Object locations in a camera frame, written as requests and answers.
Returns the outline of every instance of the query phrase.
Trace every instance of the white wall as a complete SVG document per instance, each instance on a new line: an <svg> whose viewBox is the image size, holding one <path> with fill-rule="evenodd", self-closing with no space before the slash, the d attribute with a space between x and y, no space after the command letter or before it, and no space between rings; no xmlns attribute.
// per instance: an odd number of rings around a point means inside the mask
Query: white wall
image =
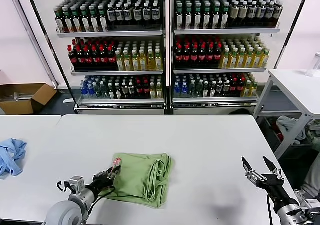
<svg viewBox="0 0 320 225"><path fill-rule="evenodd" d="M320 52L319 0L306 0L278 69L312 69Z"/></svg>
<svg viewBox="0 0 320 225"><path fill-rule="evenodd" d="M0 85L52 82L12 0L0 0Z"/></svg>

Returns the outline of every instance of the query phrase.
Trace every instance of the cardboard box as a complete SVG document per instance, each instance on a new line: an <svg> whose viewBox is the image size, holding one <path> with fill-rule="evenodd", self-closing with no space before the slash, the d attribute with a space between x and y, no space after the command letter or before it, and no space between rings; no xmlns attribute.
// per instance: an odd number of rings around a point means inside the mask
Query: cardboard box
<svg viewBox="0 0 320 225"><path fill-rule="evenodd" d="M29 100L1 101L14 93L33 94ZM0 85L0 108L6 115L26 115L39 112L57 93L45 83Z"/></svg>

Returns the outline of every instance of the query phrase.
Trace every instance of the robotic arm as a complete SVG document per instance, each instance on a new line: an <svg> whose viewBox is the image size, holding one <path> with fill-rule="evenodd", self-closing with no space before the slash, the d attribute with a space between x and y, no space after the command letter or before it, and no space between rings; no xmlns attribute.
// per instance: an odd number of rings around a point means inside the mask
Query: robotic arm
<svg viewBox="0 0 320 225"><path fill-rule="evenodd" d="M62 182L58 182L57 187L60 191L66 192L70 189L71 194L67 201L58 202L49 210L43 225L85 225L95 204L115 190L113 184L120 168L121 158L116 158L111 168L93 176L90 185L85 186L84 178L80 176L65 181L64 189L61 188ZM113 190L98 198L104 188Z"/></svg>
<svg viewBox="0 0 320 225"><path fill-rule="evenodd" d="M272 217L269 198L274 203L273 209L280 217L281 225L313 225L314 219L320 214L320 202L317 199L306 199L299 205L283 188L285 179L282 177L281 169L277 169L266 157L263 159L271 174L257 173L244 157L242 162L248 180L257 188L266 190L268 194L270 223L272 224Z"/></svg>

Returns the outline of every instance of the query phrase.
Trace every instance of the table leg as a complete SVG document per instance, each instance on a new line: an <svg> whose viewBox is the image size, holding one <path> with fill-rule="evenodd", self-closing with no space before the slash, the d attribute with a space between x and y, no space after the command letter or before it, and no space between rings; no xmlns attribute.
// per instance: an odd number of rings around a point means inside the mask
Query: table leg
<svg viewBox="0 0 320 225"><path fill-rule="evenodd" d="M284 138L280 146L275 151L274 155L276 159L280 159L283 154L287 151L287 149L292 145L297 137L297 135L302 131L302 129L305 129L305 126L308 124L308 122L312 119L311 116L309 116L306 113L303 113L299 120L297 121L296 125L292 128L292 130L287 134L287 136Z"/></svg>
<svg viewBox="0 0 320 225"><path fill-rule="evenodd" d="M255 109L253 111L253 117L254 119L257 119L257 117L259 116L260 114L260 111L261 111L261 108L262 106L264 105L264 102L266 101L266 98L268 96L268 93L270 92L272 86L274 85L274 81L272 81L271 77L269 77L269 80L268 82L266 83L263 91L262 91L262 94L260 96L260 99L257 103L257 105L255 106Z"/></svg>

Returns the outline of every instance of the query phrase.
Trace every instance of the bottle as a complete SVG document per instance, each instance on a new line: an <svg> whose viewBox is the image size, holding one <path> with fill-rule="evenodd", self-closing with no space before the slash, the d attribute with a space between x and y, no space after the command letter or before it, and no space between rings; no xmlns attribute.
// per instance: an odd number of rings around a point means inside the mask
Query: bottle
<svg viewBox="0 0 320 225"><path fill-rule="evenodd" d="M68 47L68 56L69 56L69 59L72 63L73 66L77 66L78 64L78 59L77 59L77 56L76 54L74 53L74 51L71 49L71 47Z"/></svg>
<svg viewBox="0 0 320 225"><path fill-rule="evenodd" d="M255 15L255 18L256 18L255 25L256 25L256 27L263 27L264 26L263 22L264 22L264 17L265 17L265 14L266 14L266 10L267 10L266 2L262 1L261 5L258 7L256 15Z"/></svg>
<svg viewBox="0 0 320 225"><path fill-rule="evenodd" d="M267 66L267 62L269 60L269 52L270 52L270 49L268 48L264 50L264 54L262 55L260 62L258 64L258 68L265 68Z"/></svg>
<svg viewBox="0 0 320 225"><path fill-rule="evenodd" d="M275 28L278 24L280 15L283 11L283 3L280 0L276 1L276 7L274 8L273 16L272 16L272 28Z"/></svg>
<svg viewBox="0 0 320 225"><path fill-rule="evenodd" d="M115 51L115 55L116 55L116 64L118 66L118 70L120 72L126 71L125 63L122 59L120 51L118 51L118 50Z"/></svg>
<svg viewBox="0 0 320 225"><path fill-rule="evenodd" d="M228 64L226 65L227 69L236 68L237 53L238 53L238 48L234 47L232 53L229 54Z"/></svg>
<svg viewBox="0 0 320 225"><path fill-rule="evenodd" d="M118 25L122 26L125 20L125 12L119 3L116 5L115 15Z"/></svg>
<svg viewBox="0 0 320 225"><path fill-rule="evenodd" d="M147 58L145 55L145 51L140 50L139 53L140 53L140 56L138 58L138 62L140 64L141 71L146 71L147 70Z"/></svg>
<svg viewBox="0 0 320 225"><path fill-rule="evenodd" d="M112 4L108 5L107 15L108 15L108 20L110 22L110 26L114 28L117 21L117 15Z"/></svg>
<svg viewBox="0 0 320 225"><path fill-rule="evenodd" d="M235 68L237 69L243 68L244 60L245 60L245 52L246 52L246 49L242 47L240 49L238 56L236 57Z"/></svg>
<svg viewBox="0 0 320 225"><path fill-rule="evenodd" d="M153 24L160 24L160 7L158 6L157 2L153 3L153 7L152 7L152 21Z"/></svg>
<svg viewBox="0 0 320 225"><path fill-rule="evenodd" d="M62 10L63 10L63 14L64 14L64 22L65 22L65 24L66 24L66 29L65 29L65 31L66 32L69 32L69 33L74 33L75 31L74 31L74 25L73 25L73 23L72 23L72 18L71 18L71 15L70 15L70 13L69 13L69 9L68 9L68 7L66 7L66 6L64 6L63 8L62 8Z"/></svg>
<svg viewBox="0 0 320 225"><path fill-rule="evenodd" d="M203 17L203 29L208 29L209 28L209 22L211 21L210 19L210 2L205 3L205 8L204 8L204 17Z"/></svg>
<svg viewBox="0 0 320 225"><path fill-rule="evenodd" d="M224 3L222 18L221 18L221 29L225 29L227 27L228 17L229 17L229 2Z"/></svg>
<svg viewBox="0 0 320 225"><path fill-rule="evenodd" d="M201 3L197 2L195 4L195 12L194 12L194 29L200 29L200 23L202 20L201 17Z"/></svg>
<svg viewBox="0 0 320 225"><path fill-rule="evenodd" d="M187 2L186 4L186 12L185 12L185 29L191 29L192 25L192 3Z"/></svg>
<svg viewBox="0 0 320 225"><path fill-rule="evenodd" d="M255 26L255 17L256 17L256 12L257 12L257 2L253 1L252 5L248 7L248 12L247 12L247 21L246 21L246 27L254 27Z"/></svg>
<svg viewBox="0 0 320 225"><path fill-rule="evenodd" d="M217 29L219 26L220 20L220 2L216 2L214 4L214 13L213 13L213 20L212 20L212 29Z"/></svg>
<svg viewBox="0 0 320 225"><path fill-rule="evenodd" d="M133 14L134 14L134 20L135 20L136 24L142 25L142 9L141 9L139 3L136 3L134 5Z"/></svg>
<svg viewBox="0 0 320 225"><path fill-rule="evenodd" d="M67 24L66 21L63 19L63 15L61 14L61 10L58 6L54 8L55 13L55 22L59 28L60 33L65 33Z"/></svg>
<svg viewBox="0 0 320 225"><path fill-rule="evenodd" d="M251 81L247 80L244 89L241 92L241 97L248 97L249 96L249 92L251 90Z"/></svg>
<svg viewBox="0 0 320 225"><path fill-rule="evenodd" d="M242 78L239 80L238 84L236 85L235 95L236 95L237 97L240 96L242 90L244 89L245 80L246 80L246 79L245 79L244 77L242 77Z"/></svg>
<svg viewBox="0 0 320 225"><path fill-rule="evenodd" d="M149 7L149 3L144 3L144 8L143 8L143 19L144 19L144 26L148 27L151 24L151 8Z"/></svg>
<svg viewBox="0 0 320 225"><path fill-rule="evenodd" d="M123 51L123 57L124 57L124 67L126 71L133 71L133 65L131 62L131 59L129 57L129 52L128 50Z"/></svg>
<svg viewBox="0 0 320 225"><path fill-rule="evenodd" d="M257 68L258 64L260 62L260 58L261 58L261 52L262 52L262 47L258 47L257 51L255 52L255 54L253 55L250 67L251 68Z"/></svg>
<svg viewBox="0 0 320 225"><path fill-rule="evenodd" d="M154 52L152 49L148 49L148 63L147 63L147 70L148 71L156 71L156 61L154 58Z"/></svg>
<svg viewBox="0 0 320 225"><path fill-rule="evenodd" d="M177 30L181 30L182 25L183 25L182 6L183 6L183 4L181 2L179 2L177 4L177 8L176 8L175 17L176 17L176 29Z"/></svg>

